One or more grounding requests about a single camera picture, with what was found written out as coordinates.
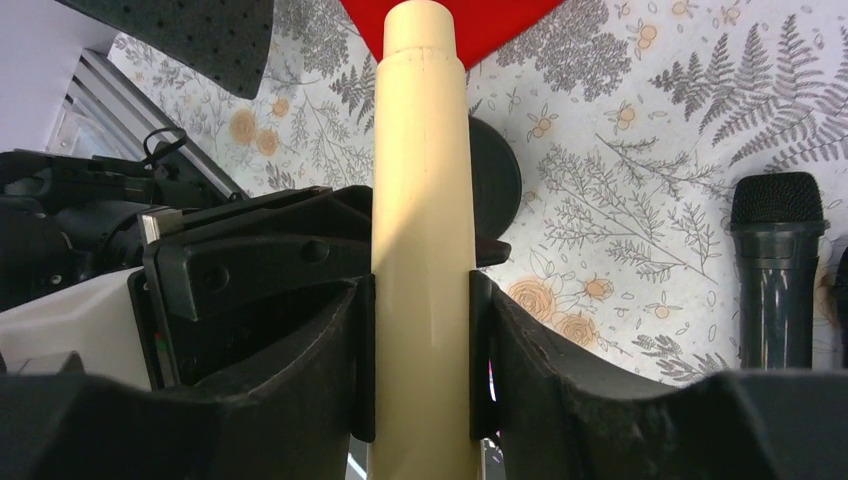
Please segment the cream pvc pipe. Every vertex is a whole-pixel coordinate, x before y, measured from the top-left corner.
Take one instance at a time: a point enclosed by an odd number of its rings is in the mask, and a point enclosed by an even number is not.
[[[476,268],[465,69],[453,18],[410,0],[377,67],[370,480],[478,480],[469,437],[468,272]]]

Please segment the microphone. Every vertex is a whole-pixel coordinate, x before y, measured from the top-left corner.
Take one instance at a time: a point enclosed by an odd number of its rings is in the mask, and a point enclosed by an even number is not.
[[[812,367],[818,241],[828,226],[809,173],[736,185],[730,231],[742,286],[742,368]]]

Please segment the red fabric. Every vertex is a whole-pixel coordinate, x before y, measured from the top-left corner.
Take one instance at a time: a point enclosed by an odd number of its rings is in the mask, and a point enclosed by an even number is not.
[[[383,58],[383,21],[403,0],[341,0],[365,44]],[[437,0],[453,14],[457,56],[471,68],[533,26],[562,0]]]

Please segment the black perforated panel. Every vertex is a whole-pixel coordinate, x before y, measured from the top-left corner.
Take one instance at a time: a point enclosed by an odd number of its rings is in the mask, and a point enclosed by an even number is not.
[[[57,0],[185,63],[242,98],[259,90],[273,0]]]

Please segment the black clamp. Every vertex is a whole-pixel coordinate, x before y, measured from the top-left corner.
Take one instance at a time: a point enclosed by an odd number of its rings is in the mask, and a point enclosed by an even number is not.
[[[354,298],[357,325],[356,383],[353,397],[353,423],[350,433],[358,440],[371,443],[376,438],[376,346],[375,337],[375,280],[374,275],[359,279]]]
[[[469,359],[470,435],[478,441],[498,431],[498,405],[492,398],[489,361],[494,353],[497,314],[492,302],[492,280],[477,270],[469,272]]]
[[[836,280],[831,288],[831,296],[836,300],[836,319],[842,329],[842,367],[848,367],[848,250],[842,254],[839,261],[839,269],[836,272]]]

